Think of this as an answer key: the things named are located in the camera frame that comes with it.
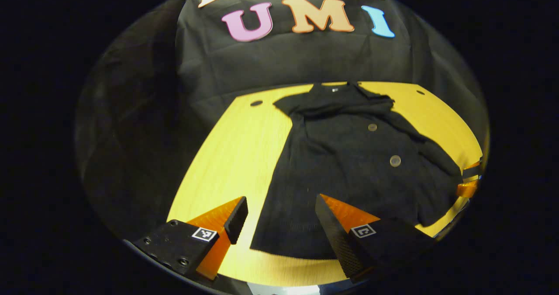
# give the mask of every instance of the black cloth backdrop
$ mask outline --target black cloth backdrop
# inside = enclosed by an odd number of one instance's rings
[[[320,7],[323,0],[308,0]],[[281,0],[168,0],[111,44],[83,90],[76,157],[92,206],[123,239],[166,220],[176,190],[211,128],[236,96],[315,82],[416,83],[455,110],[487,148],[479,85],[451,44],[396,0],[343,0],[355,31],[291,31]],[[272,32],[236,42],[223,15],[271,2]],[[379,8],[395,38],[371,32],[361,6]]]

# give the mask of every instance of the pink letter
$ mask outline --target pink letter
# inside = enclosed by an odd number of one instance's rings
[[[256,12],[258,20],[260,20],[260,27],[256,30],[249,31],[245,28],[241,16],[244,14],[243,10],[231,12],[223,16],[221,19],[227,24],[229,33],[238,42],[251,42],[263,38],[272,31],[272,17],[268,8],[272,6],[270,2],[256,4],[250,7],[251,11]]]

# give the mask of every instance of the black background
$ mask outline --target black background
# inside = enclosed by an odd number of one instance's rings
[[[72,149],[89,69],[163,1],[2,0],[3,66],[16,77],[4,76],[1,96],[4,137],[13,140],[4,148],[14,180],[4,195],[7,293],[198,293],[146,265],[98,221]],[[553,283],[557,291],[555,198],[546,191],[557,122],[557,8],[550,0],[399,1],[453,42],[477,75],[489,105],[491,152],[483,187],[459,225],[369,292],[541,294]]]

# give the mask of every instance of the yellow table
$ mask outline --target yellow table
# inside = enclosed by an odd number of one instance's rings
[[[345,82],[324,83],[338,84]],[[436,141],[461,169],[481,158],[481,148],[466,123],[421,86],[392,82],[360,82],[360,85],[393,98],[393,111],[404,116],[418,132]],[[288,95],[309,92],[312,86],[265,90],[237,97],[214,126],[184,176],[168,221],[187,222],[218,205],[246,196],[248,217],[237,244],[230,247],[218,271],[221,275],[283,287],[323,285],[347,279],[337,260],[282,257],[249,248],[292,125],[291,119],[273,103]],[[250,106],[259,100],[262,104]],[[437,223],[417,228],[430,236],[435,235],[449,224],[466,201],[458,198]]]

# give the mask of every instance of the fisheye lens view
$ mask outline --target fisheye lens view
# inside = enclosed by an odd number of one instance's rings
[[[483,189],[487,104],[453,42],[398,0],[161,1],[83,85],[83,191],[205,293],[357,291]]]

